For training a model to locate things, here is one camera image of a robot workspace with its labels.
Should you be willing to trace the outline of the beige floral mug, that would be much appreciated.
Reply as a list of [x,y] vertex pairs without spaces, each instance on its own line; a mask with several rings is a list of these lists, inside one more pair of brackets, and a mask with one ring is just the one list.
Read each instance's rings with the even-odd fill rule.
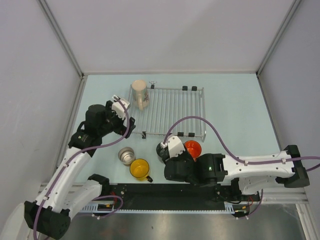
[[131,92],[134,105],[143,111],[149,104],[147,83],[142,79],[135,80],[131,85]]

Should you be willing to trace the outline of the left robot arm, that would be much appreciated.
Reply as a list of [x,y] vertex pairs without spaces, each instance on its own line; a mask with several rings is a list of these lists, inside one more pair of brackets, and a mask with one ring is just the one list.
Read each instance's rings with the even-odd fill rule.
[[91,175],[72,195],[69,191],[97,149],[111,147],[130,136],[136,126],[129,108],[130,103],[116,95],[105,105],[88,107],[85,120],[71,136],[63,160],[46,187],[33,202],[24,202],[24,219],[35,240],[39,234],[61,239],[75,215],[91,201],[122,199],[111,193],[110,180],[99,174]]

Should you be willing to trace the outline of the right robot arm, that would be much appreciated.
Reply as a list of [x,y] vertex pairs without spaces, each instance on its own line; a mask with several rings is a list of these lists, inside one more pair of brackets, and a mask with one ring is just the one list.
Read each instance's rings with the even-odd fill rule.
[[235,183],[230,194],[242,201],[276,184],[289,189],[309,186],[309,176],[300,156],[297,145],[288,145],[272,155],[249,156],[243,160],[222,153],[205,153],[194,159],[184,150],[164,161],[164,177],[198,187]]

